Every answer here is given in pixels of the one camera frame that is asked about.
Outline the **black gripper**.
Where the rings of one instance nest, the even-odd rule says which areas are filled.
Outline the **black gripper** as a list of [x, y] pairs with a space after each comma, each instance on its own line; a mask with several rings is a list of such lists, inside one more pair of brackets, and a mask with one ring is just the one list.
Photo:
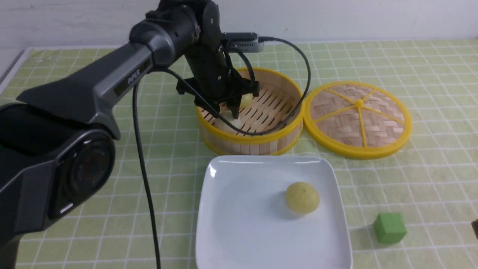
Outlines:
[[[249, 78], [242, 77], [233, 67], [229, 53], [237, 53], [243, 59]], [[195, 44], [186, 51], [185, 58], [193, 77], [179, 79], [176, 90], [179, 94], [194, 95], [197, 107], [209, 112], [209, 104], [228, 102], [233, 118], [238, 119], [242, 95], [252, 93], [258, 97], [260, 84], [249, 60], [237, 48], [226, 48], [224, 52]]]

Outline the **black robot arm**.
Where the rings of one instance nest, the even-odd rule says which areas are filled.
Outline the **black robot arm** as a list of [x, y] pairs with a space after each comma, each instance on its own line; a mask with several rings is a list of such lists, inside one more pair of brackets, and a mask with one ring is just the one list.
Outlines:
[[211, 0], [161, 0], [130, 31], [129, 41], [57, 81], [23, 91], [1, 106], [1, 268], [14, 269], [19, 241], [44, 231], [101, 189], [115, 164], [121, 132], [114, 106], [152, 72], [184, 56], [193, 77], [179, 94], [217, 114], [238, 115], [241, 98], [258, 96], [227, 59], [227, 34]]

